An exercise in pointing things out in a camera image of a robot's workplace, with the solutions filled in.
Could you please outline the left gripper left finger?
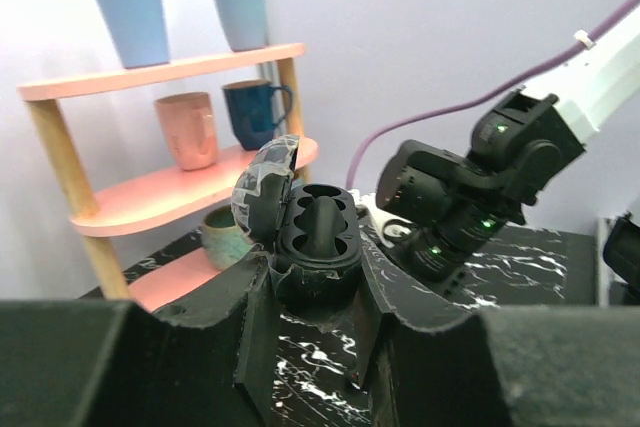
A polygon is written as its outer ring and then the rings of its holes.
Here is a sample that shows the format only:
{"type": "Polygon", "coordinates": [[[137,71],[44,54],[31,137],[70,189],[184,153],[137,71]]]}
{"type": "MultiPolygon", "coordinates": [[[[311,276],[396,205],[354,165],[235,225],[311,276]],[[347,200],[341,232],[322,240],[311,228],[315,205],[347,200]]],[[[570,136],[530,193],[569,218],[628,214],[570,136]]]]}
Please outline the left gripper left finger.
{"type": "Polygon", "coordinates": [[[266,426],[279,308],[252,253],[148,312],[132,301],[5,301],[5,426],[266,426]]]}

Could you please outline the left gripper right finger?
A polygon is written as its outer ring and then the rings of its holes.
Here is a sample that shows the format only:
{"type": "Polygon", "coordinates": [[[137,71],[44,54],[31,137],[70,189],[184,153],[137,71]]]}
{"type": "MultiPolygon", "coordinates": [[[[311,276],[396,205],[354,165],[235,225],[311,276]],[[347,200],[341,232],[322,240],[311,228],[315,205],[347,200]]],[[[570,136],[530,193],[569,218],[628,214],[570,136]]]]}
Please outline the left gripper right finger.
{"type": "Polygon", "coordinates": [[[635,426],[635,307],[466,310],[360,232],[357,368],[376,426],[635,426]]]}

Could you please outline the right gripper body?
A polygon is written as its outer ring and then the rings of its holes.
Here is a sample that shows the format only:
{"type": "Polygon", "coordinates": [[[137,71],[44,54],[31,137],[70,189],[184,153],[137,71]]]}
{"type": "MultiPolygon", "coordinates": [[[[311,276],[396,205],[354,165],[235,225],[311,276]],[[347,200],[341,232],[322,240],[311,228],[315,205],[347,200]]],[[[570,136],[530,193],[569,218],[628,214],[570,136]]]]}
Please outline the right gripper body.
{"type": "Polygon", "coordinates": [[[429,228],[419,228],[389,251],[405,273],[442,297],[466,275],[465,262],[500,230],[500,218],[476,206],[454,207],[429,228]]]}

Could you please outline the black earbud charging case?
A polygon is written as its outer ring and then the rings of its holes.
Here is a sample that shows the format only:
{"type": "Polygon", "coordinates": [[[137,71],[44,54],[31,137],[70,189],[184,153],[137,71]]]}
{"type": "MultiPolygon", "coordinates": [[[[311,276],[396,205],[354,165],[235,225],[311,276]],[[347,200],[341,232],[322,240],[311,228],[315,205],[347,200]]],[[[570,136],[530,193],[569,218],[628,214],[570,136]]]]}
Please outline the black earbud charging case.
{"type": "Polygon", "coordinates": [[[295,186],[300,147],[287,134],[259,149],[231,196],[245,237],[268,257],[272,291],[289,315],[320,330],[341,323],[361,277],[353,197],[325,184],[295,186]]]}

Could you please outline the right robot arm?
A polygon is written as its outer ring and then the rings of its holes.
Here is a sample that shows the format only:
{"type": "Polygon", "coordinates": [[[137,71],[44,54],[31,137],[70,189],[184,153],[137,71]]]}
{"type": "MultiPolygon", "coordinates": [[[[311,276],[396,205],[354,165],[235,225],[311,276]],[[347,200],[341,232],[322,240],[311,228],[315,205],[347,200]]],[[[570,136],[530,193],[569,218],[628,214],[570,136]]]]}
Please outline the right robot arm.
{"type": "Polygon", "coordinates": [[[387,254],[401,270],[446,296],[465,262],[506,224],[522,225],[551,179],[639,91],[639,12],[582,53],[508,92],[475,125],[465,156],[403,142],[378,182],[376,205],[414,225],[387,254]]]}

